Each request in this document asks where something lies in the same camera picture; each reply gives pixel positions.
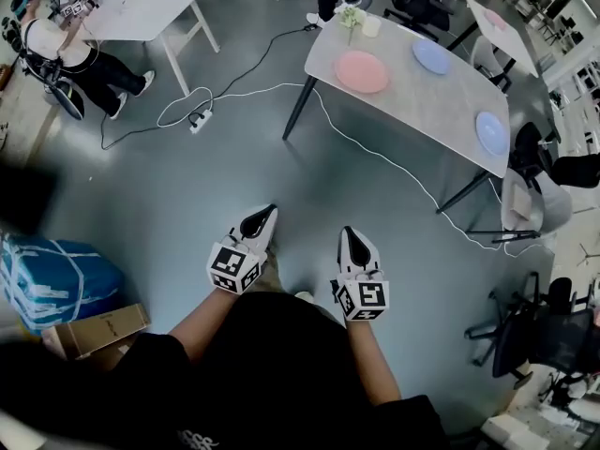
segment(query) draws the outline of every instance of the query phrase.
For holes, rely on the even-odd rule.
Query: blue package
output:
[[[87,244],[7,234],[0,285],[34,335],[118,307],[123,273]]]

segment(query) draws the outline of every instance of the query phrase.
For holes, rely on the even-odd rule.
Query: black cable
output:
[[[299,33],[299,32],[310,32],[311,30],[314,30],[315,28],[317,28],[317,25],[314,24],[310,24],[310,25],[306,25],[302,28],[299,28],[297,30],[291,30],[290,32],[284,32],[282,34],[279,35],[275,35],[273,38],[271,38],[271,41],[269,42],[269,46],[266,49],[266,52],[262,55],[261,59],[259,60],[259,63],[257,63],[254,67],[252,67],[250,70],[244,72],[242,75],[240,75],[239,77],[234,78],[229,85],[227,85],[227,87],[225,88],[225,90],[223,90],[220,94],[218,94],[216,97],[211,98],[207,101],[204,102],[204,104],[209,103],[209,102],[213,102],[214,104],[214,100],[215,98],[219,98],[222,97],[223,95],[225,95],[225,92],[227,92],[234,83],[238,82],[239,80],[243,79],[244,77],[246,77],[251,71],[255,70],[262,62],[263,60],[266,58],[266,55],[269,54],[271,47],[273,46],[273,42],[275,42],[275,40],[277,40],[279,37],[285,37],[286,35],[291,35],[291,34],[295,34],[295,33]],[[189,121],[190,124],[194,124],[195,121],[191,120],[191,115],[197,115],[200,118],[200,114],[198,112],[195,112],[196,110],[199,110],[201,108],[201,106],[197,107],[196,109],[194,109],[194,112],[190,113],[187,116],[187,120]],[[106,121],[106,117],[108,116],[107,113],[104,113],[104,117],[102,118],[102,122],[100,123],[100,136],[101,136],[101,141],[100,141],[100,146],[102,147],[102,150],[110,150],[111,148],[113,148],[115,145],[117,145],[118,143],[120,143],[121,141],[123,141],[124,139],[126,139],[128,136],[130,135],[135,135],[137,133],[145,133],[148,131],[154,131],[154,130],[159,130],[162,129],[163,127],[149,127],[149,128],[142,128],[140,130],[132,130],[128,133],[126,133],[125,135],[119,137],[118,139],[116,139],[114,142],[109,143],[107,146],[104,146],[104,122]],[[178,119],[173,119],[171,122],[168,122],[165,125],[171,125],[173,123],[175,123]]]
[[[242,80],[244,77],[246,77],[251,71],[255,70],[262,62],[263,60],[266,58],[266,55],[269,54],[269,51],[271,50],[271,47],[273,46],[273,43],[275,42],[275,40],[277,40],[279,37],[285,37],[286,35],[291,35],[291,34],[296,34],[299,32],[310,32],[311,30],[314,30],[315,28],[317,28],[317,25],[314,24],[310,24],[307,25],[303,28],[299,28],[298,30],[291,30],[290,32],[285,32],[279,35],[275,35],[273,38],[271,38],[271,41],[269,42],[269,46],[266,49],[266,52],[262,55],[261,59],[259,60],[259,63],[257,63],[254,67],[252,67],[250,70],[242,73],[242,75],[240,75],[237,78],[234,78],[229,85],[227,85],[227,87],[225,87],[225,90],[223,90],[220,94],[218,94],[215,98],[213,98],[213,100],[223,97],[223,95],[225,95],[225,93],[232,88],[233,84]],[[189,121],[190,124],[195,123],[195,120],[191,119],[191,115],[197,115],[198,117],[200,117],[200,114],[198,112],[192,112],[187,116],[187,120]]]

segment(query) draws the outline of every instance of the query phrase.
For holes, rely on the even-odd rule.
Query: light blue plate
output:
[[[412,45],[412,53],[427,70],[438,75],[448,73],[450,59],[446,54],[446,50],[437,43],[426,38],[419,38]]]
[[[480,112],[475,121],[477,138],[483,147],[497,157],[508,152],[510,137],[498,117],[490,112]]]

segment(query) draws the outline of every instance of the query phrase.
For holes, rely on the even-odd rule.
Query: black shirt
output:
[[[195,366],[174,337],[152,334],[141,335],[109,374],[43,358],[58,365],[47,375],[59,391],[45,400],[46,412],[15,402],[18,392],[0,405],[35,427],[113,447],[448,446],[427,397],[373,407],[346,330],[285,293],[240,297]]]

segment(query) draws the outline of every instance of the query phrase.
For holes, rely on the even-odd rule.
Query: gray floor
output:
[[[375,0],[371,11],[381,15],[386,3]],[[316,0],[199,4],[222,51],[213,53],[199,34],[181,55],[182,69],[190,86],[219,92],[257,61],[271,36],[305,25]],[[457,14],[453,32],[472,21],[465,14]],[[304,61],[316,36],[279,40],[262,66],[232,90],[303,83]],[[121,119],[107,124],[110,142],[125,131],[154,125],[181,90],[157,44],[106,48],[134,70],[157,69],[147,95],[132,99]],[[546,133],[540,82],[517,69],[511,76],[513,130],[531,119]],[[339,128],[404,165],[439,201],[475,174],[471,163],[436,142],[332,88],[317,87]],[[89,242],[117,263],[128,276],[130,297],[145,304],[153,330],[165,332],[210,291],[204,266],[232,218],[270,202],[280,208],[276,239],[284,286],[314,289],[317,302],[340,317],[328,280],[337,272],[338,232],[353,225],[379,247],[391,281],[391,309],[373,327],[404,396],[428,394],[450,432],[480,424],[513,380],[493,380],[489,367],[468,365],[472,346],[463,331],[492,315],[487,300],[492,288],[509,294],[532,270],[546,284],[551,254],[536,247],[512,259],[467,241],[435,215],[432,201],[410,177],[337,135],[314,96],[284,143],[281,134],[298,93],[299,88],[284,87],[225,99],[198,135],[182,124],[134,136],[108,152],[100,149],[102,115],[88,102],[85,120],[62,118],[40,153],[42,163],[64,175],[46,234]],[[462,228],[500,225],[489,186],[450,215]]]

